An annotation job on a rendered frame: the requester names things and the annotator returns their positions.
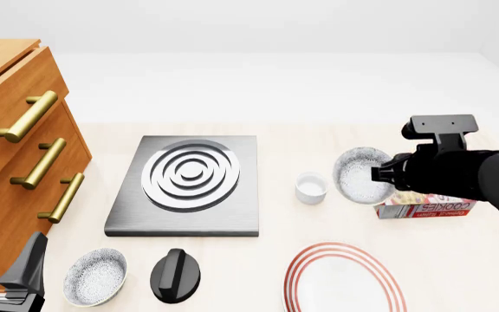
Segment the flat stove plate with rings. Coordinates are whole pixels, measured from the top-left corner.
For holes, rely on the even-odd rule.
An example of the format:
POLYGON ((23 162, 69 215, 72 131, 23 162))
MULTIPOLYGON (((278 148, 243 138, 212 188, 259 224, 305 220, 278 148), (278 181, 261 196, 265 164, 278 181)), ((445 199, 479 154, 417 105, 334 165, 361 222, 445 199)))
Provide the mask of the flat stove plate with rings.
POLYGON ((258 236, 256 137, 142 137, 104 232, 109 237, 258 236))

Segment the flat plate on black stalk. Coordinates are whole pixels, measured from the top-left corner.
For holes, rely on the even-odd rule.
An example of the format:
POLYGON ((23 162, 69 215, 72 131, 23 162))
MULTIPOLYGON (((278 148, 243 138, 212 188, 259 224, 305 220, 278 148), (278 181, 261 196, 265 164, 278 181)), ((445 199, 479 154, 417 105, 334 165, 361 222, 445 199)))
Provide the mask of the flat plate on black stalk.
POLYGON ((432 140, 427 145, 418 145, 433 155, 467 150, 465 135, 478 131, 472 114, 416 115, 412 116, 401 130, 407 140, 432 140))

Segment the wooden cabinet drawer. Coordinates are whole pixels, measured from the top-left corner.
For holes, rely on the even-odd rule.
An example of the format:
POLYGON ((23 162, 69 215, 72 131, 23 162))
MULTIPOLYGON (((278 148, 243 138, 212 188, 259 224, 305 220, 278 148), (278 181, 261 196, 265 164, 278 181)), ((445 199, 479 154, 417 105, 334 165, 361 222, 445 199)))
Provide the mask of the wooden cabinet drawer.
POLYGON ((66 186, 60 179, 82 172, 91 156, 80 150, 58 157, 36 189, 10 184, 12 177, 24 177, 40 156, 32 160, 13 160, 0 172, 0 276, 15 262, 32 233, 48 233, 51 223, 37 217, 58 202, 66 186))
POLYGON ((59 156, 65 153, 75 153, 80 150, 88 154, 82 139, 79 137, 75 123, 70 119, 69 113, 62 103, 54 109, 50 116, 45 118, 44 122, 36 130, 29 132, 27 136, 29 138, 24 142, 16 155, 11 158, 10 162, 23 159, 32 160, 35 155, 39 155, 41 158, 46 153, 46 150, 39 150, 38 145, 40 143, 52 143, 58 138, 63 138, 67 141, 67 145, 59 156))

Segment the white plate with red rings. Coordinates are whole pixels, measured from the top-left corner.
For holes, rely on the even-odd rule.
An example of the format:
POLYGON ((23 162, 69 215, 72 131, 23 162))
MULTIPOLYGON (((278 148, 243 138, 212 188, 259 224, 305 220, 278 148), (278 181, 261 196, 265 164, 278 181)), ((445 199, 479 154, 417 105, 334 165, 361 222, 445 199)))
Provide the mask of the white plate with red rings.
POLYGON ((282 282, 286 312, 408 312, 387 267, 351 244, 325 241, 299 251, 282 282))

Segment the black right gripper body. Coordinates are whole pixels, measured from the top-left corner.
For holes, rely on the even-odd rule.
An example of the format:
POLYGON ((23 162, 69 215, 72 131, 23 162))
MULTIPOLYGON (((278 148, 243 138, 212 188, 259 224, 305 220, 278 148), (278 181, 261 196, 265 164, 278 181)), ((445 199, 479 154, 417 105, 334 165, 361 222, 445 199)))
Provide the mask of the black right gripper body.
POLYGON ((398 191, 408 192, 409 186, 405 181, 405 166, 408 160, 409 153, 399 153, 381 166, 372 167, 372 181, 388 183, 398 191))

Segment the small white ramekin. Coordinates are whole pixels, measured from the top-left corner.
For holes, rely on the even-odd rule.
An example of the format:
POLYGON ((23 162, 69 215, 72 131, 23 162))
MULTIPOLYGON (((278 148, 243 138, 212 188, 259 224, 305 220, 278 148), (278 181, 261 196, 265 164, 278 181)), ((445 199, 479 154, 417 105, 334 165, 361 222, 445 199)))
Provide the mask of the small white ramekin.
POLYGON ((318 205, 327 190, 326 179, 317 172, 301 173, 295 180, 295 196, 305 205, 318 205))

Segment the round black stove knob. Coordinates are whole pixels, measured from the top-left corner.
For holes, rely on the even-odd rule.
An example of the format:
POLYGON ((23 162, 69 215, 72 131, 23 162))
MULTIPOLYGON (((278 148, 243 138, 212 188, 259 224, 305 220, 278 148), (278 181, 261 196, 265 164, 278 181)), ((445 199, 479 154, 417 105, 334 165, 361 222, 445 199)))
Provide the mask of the round black stove knob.
POLYGON ((163 303, 181 303, 194 295, 201 281, 198 262, 183 249, 170 249, 150 275, 152 293, 163 303))

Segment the printed cookies box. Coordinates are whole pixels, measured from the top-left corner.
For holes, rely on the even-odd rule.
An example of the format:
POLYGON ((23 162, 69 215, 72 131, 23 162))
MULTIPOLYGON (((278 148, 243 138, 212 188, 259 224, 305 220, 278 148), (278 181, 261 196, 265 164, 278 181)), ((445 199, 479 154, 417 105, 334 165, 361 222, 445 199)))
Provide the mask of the printed cookies box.
POLYGON ((442 218, 466 216, 475 206, 473 199, 437 194, 395 192, 374 210, 379 219, 442 218))

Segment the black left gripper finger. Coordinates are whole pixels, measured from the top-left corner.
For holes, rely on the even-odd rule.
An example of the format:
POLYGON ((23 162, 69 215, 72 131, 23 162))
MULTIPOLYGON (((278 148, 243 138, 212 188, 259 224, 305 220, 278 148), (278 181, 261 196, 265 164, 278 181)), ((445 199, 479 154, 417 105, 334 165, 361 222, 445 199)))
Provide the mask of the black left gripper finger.
POLYGON ((32 234, 19 257, 0 277, 0 285, 6 291, 45 292, 43 265, 47 243, 47 237, 40 231, 32 234))

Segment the patterned black and white bowl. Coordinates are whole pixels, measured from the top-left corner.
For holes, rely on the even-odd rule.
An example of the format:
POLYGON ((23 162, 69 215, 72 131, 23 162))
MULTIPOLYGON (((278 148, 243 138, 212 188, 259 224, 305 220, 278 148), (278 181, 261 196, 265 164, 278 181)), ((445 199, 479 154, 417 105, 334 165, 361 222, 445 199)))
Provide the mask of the patterned black and white bowl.
POLYGON ((392 158, 373 147, 355 147, 343 153, 334 163, 333 180, 336 189, 346 199, 359 205, 377 205, 390 198, 395 187, 372 180, 373 167, 392 158))
POLYGON ((117 296, 126 275, 127 262, 120 251, 108 248, 92 250, 68 269, 62 292, 73 306, 100 306, 117 296))

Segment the wooden drawer with thick front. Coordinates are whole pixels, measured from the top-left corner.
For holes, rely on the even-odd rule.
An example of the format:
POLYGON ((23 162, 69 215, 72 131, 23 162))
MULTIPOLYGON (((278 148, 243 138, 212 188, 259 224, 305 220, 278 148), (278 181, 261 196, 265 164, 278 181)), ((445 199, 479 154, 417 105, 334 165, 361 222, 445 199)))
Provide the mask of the wooden drawer with thick front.
MULTIPOLYGON (((12 127, 31 105, 30 96, 53 91, 62 100, 68 94, 60 69, 49 48, 34 49, 12 69, 0 76, 0 129, 12 127)), ((0 171, 21 149, 29 136, 20 142, 8 142, 0 137, 0 171)))

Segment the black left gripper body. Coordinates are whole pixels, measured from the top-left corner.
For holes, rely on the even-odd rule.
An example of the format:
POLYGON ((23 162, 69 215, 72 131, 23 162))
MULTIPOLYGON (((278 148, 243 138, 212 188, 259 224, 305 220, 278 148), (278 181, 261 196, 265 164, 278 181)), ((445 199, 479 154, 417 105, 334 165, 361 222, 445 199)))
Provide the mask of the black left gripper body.
POLYGON ((0 312, 41 312, 45 288, 0 289, 0 312))

